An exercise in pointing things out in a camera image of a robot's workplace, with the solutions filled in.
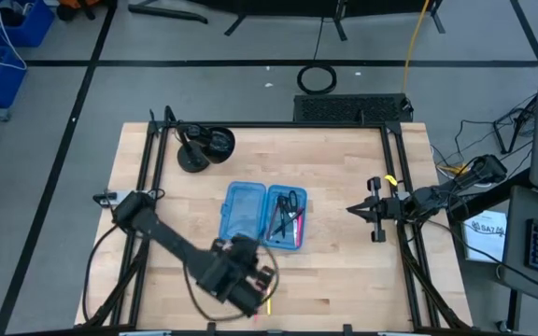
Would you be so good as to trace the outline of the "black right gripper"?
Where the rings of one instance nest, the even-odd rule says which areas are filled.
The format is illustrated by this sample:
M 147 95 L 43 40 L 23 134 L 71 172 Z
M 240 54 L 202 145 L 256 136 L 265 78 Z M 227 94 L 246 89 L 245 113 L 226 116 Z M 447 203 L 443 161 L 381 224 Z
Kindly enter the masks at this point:
M 404 203 L 396 195 L 386 198 L 379 196 L 381 189 L 381 179 L 379 177 L 372 177 L 368 180 L 367 185 L 371 195 L 362 203 L 348 207 L 347 211 L 364 219 L 367 223 L 374 223 L 371 239 L 374 243 L 384 243 L 386 241 L 386 232 L 382 228 L 382 220 L 403 219 Z

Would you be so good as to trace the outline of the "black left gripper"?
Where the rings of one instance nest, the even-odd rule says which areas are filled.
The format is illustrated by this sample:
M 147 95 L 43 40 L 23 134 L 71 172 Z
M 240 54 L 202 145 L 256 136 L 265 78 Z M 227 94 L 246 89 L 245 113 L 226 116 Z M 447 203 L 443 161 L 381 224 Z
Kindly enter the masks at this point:
M 215 239 L 197 251 L 197 285 L 218 300 L 232 300 L 247 317 L 257 314 L 276 277 L 276 266 L 260 265 L 260 247 L 259 240 L 243 235 Z

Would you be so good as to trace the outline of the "black-handled scissors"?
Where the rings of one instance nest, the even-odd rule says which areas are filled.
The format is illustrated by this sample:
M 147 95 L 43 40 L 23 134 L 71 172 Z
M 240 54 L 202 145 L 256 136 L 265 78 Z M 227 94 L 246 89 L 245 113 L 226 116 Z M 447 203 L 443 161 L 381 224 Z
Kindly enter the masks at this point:
M 296 212 L 298 211 L 298 207 L 298 198 L 294 190 L 290 190 L 287 196 L 282 195 L 281 213 Z

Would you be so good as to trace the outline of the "blue plastic supply box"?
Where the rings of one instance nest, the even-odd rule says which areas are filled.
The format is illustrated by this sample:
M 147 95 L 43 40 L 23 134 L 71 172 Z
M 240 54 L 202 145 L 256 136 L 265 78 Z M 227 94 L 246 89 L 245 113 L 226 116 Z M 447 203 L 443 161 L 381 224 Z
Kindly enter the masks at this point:
M 230 184 L 225 201 L 220 210 L 219 237 L 231 239 L 236 235 L 243 235 L 259 240 L 263 245 L 272 248 L 295 251 L 302 247 L 295 246 L 290 228 L 287 228 L 285 237 L 282 234 L 267 240 L 266 233 L 273 213 L 276 196 L 287 196 L 290 190 L 297 194 L 299 207 L 304 208 L 304 220 L 307 208 L 307 193 L 303 188 L 272 185 L 266 187 L 261 183 L 233 182 Z M 276 217 L 274 229 L 280 220 L 281 210 Z M 305 222 L 303 224 L 302 244 L 304 241 Z

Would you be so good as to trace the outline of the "dark purple pencil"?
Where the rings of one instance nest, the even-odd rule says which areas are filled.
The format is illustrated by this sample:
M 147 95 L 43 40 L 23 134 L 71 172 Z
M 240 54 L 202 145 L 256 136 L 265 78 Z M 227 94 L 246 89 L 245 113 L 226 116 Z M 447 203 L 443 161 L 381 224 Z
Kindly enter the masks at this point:
M 276 217 L 281 210 L 281 199 L 282 199 L 281 195 L 276 196 L 275 207 L 274 207 L 273 213 L 270 217 L 270 221 L 267 227 L 267 233 L 266 233 L 267 240 L 270 240 L 271 237 L 274 235 L 273 230 L 274 230 L 274 226 L 276 222 Z

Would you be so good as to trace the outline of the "yellow power plug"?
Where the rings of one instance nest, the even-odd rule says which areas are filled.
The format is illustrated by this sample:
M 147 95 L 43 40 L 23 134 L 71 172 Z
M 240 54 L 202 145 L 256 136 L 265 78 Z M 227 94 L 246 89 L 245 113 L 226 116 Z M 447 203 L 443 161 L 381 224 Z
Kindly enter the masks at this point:
M 436 170 L 447 179 L 454 179 L 468 173 L 470 171 L 470 167 L 468 164 L 460 164 L 460 165 L 437 164 Z

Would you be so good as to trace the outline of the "black perforated computer case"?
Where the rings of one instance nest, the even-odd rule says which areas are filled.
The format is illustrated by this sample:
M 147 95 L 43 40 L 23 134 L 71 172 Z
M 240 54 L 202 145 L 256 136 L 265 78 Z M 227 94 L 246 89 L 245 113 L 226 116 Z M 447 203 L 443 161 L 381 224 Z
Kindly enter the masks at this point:
M 295 121 L 411 122 L 414 108 L 403 93 L 328 94 L 294 97 Z

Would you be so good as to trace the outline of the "white paper sheet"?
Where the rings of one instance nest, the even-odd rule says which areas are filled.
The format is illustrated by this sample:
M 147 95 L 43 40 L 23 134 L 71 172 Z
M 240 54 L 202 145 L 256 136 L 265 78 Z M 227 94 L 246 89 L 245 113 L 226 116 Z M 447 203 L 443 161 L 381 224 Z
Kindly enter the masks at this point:
M 505 213 L 484 211 L 466 219 L 463 223 L 463 241 L 465 258 L 469 261 L 494 263 L 503 258 L 507 217 Z

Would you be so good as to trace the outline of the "black desk lamp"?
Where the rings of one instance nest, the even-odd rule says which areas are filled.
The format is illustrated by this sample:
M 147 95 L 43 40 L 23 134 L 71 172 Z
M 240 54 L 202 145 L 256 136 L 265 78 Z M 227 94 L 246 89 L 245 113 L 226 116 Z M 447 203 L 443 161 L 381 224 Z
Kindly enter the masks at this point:
M 187 173 L 202 172 L 210 164 L 227 161 L 234 153 L 235 136 L 227 128 L 181 123 L 177 135 L 181 142 L 177 162 Z

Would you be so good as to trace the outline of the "black floor stand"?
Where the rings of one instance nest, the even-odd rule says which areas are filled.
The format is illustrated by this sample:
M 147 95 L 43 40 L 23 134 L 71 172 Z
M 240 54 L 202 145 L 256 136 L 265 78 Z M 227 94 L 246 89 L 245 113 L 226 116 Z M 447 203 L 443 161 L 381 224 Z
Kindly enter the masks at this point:
M 493 131 L 503 155 L 514 151 L 519 137 L 532 137 L 537 112 L 537 97 L 532 95 L 524 102 L 493 122 Z

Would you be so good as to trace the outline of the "black screen stand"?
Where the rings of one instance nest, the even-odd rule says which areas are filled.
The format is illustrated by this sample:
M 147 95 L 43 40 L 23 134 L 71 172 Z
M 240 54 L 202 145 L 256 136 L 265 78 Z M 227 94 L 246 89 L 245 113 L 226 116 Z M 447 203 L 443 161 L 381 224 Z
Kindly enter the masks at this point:
M 423 5 L 440 34 L 446 32 L 438 17 L 438 9 L 443 0 L 188 0 L 238 16 L 236 22 L 226 31 L 230 35 L 246 16 L 310 17 L 331 18 L 341 41 L 347 36 L 342 20 L 353 17 L 376 15 L 420 13 Z

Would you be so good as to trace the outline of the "black stand bar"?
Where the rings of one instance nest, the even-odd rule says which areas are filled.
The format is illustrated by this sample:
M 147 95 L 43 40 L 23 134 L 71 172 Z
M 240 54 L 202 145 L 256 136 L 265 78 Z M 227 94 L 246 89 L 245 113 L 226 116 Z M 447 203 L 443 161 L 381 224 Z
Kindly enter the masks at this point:
M 178 19 L 184 21 L 199 21 L 203 24 L 208 24 L 208 19 L 192 12 L 173 10 L 166 8 L 149 7 L 146 5 L 130 4 L 128 10 L 135 14 L 150 15 L 155 17 L 164 17 L 170 19 Z

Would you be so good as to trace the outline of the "orange and black bag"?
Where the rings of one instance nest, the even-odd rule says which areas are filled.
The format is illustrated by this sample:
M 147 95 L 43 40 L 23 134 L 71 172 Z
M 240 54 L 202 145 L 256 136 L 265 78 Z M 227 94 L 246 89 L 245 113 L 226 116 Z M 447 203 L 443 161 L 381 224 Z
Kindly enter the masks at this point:
M 94 7 L 115 5 L 116 0 L 58 0 L 56 15 L 62 21 L 72 21 L 82 11 L 88 20 L 93 21 L 96 18 Z

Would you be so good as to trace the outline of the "black aluminium table frame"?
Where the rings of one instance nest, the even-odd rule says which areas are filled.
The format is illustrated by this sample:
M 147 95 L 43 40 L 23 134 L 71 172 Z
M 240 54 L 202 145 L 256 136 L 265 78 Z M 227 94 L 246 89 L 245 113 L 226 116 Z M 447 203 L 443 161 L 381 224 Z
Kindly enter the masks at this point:
M 159 188 L 164 191 L 157 211 L 168 225 L 202 248 L 219 231 L 219 211 L 234 181 L 302 187 L 309 198 L 303 246 L 279 251 L 280 282 L 272 299 L 272 314 L 259 321 L 218 322 L 220 330 L 284 331 L 410 330 L 404 271 L 396 230 L 384 227 L 387 239 L 374 243 L 372 227 L 347 208 L 367 194 L 366 182 L 387 172 L 379 130 L 360 127 L 309 128 L 302 125 L 243 127 L 234 130 L 232 157 L 199 174 L 177 165 L 178 142 L 167 140 L 163 168 L 144 161 L 155 155 L 159 140 L 146 123 L 122 126 L 109 180 L 111 189 Z M 196 300 L 209 315 L 236 315 L 202 292 L 193 282 Z M 133 300 L 139 300 L 141 329 L 204 329 L 205 319 L 194 308 L 180 262 L 159 245 L 149 252 L 141 290 L 128 288 L 120 319 L 127 322 Z

